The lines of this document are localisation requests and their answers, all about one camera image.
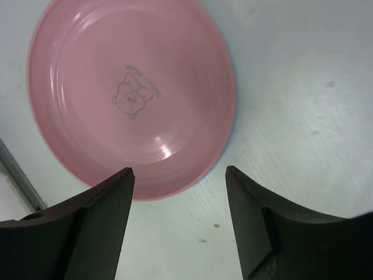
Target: bear face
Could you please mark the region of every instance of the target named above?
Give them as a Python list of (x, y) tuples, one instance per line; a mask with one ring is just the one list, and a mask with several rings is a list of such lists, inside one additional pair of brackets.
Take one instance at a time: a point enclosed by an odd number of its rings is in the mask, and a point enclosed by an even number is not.
[(153, 95), (146, 87), (132, 74), (127, 74), (124, 81), (119, 84), (117, 95), (113, 97), (112, 102), (122, 113), (134, 119), (136, 114), (145, 108), (145, 103), (152, 98)]

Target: bear ear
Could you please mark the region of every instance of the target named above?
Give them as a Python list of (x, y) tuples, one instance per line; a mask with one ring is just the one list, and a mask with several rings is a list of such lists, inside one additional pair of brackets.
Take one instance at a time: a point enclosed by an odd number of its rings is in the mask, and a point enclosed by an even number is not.
[(136, 80), (132, 74), (126, 74), (126, 77), (124, 77), (124, 83), (136, 92), (140, 89), (138, 80)]

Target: white table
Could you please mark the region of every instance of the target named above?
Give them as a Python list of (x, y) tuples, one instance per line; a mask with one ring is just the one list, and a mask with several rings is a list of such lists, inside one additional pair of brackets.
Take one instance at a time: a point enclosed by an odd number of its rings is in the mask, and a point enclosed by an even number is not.
[[(27, 99), (27, 50), (48, 3), (0, 2), (0, 138), (50, 206), (87, 187), (48, 150)], [(242, 279), (224, 182), (228, 165), (317, 211), (350, 217), (373, 209), (373, 1), (203, 4), (237, 71), (234, 131), (196, 186), (133, 203), (117, 279)]]

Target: pink bowl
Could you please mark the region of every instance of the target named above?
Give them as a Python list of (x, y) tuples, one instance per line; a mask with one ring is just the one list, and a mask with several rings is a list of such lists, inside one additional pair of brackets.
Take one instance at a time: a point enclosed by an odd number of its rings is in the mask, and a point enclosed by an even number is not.
[(50, 149), (94, 186), (130, 166), (134, 199), (200, 180), (235, 114), (224, 41), (190, 0), (56, 0), (40, 20), (27, 71)]

